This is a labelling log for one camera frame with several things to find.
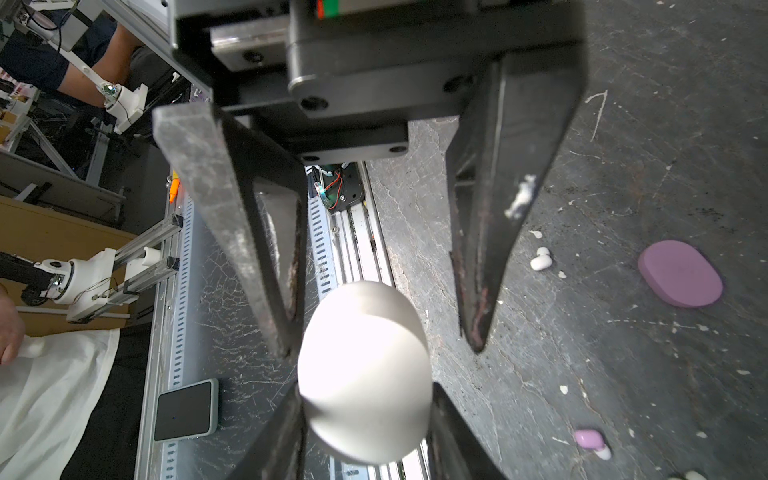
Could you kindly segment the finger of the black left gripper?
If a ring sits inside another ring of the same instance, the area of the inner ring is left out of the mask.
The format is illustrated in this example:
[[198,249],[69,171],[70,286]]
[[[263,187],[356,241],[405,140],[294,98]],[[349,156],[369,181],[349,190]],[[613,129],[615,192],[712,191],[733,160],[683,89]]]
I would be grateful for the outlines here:
[[153,112],[153,136],[229,262],[271,354],[302,343],[308,241],[304,167],[212,103]]
[[586,87],[587,49],[506,53],[479,77],[445,154],[461,332],[487,344],[507,262]]

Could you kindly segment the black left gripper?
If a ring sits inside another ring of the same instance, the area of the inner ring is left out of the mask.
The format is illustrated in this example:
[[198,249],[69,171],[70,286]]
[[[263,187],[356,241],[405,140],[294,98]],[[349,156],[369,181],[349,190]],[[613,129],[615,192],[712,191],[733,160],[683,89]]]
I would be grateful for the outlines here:
[[305,164],[398,156],[415,120],[471,118],[506,82],[585,78],[580,1],[173,1],[173,55]]

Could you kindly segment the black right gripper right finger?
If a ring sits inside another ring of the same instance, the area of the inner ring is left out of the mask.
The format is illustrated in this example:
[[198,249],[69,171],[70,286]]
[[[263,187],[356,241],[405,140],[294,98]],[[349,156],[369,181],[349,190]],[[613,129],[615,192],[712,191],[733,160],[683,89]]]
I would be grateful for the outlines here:
[[438,382],[433,383],[426,444],[431,479],[506,479]]

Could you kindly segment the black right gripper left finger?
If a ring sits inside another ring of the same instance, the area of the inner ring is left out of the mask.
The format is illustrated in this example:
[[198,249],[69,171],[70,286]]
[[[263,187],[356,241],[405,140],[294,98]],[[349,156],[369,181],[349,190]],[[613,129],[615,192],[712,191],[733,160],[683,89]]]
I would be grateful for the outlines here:
[[302,479],[307,430],[295,382],[227,479]]

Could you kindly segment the bystander hand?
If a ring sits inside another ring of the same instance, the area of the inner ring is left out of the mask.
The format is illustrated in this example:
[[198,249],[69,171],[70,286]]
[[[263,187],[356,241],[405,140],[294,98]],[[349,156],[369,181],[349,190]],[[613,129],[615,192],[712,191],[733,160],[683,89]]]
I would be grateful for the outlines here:
[[18,356],[25,336],[25,323],[17,311],[14,301],[1,288],[0,298],[0,354],[1,364],[7,365]]

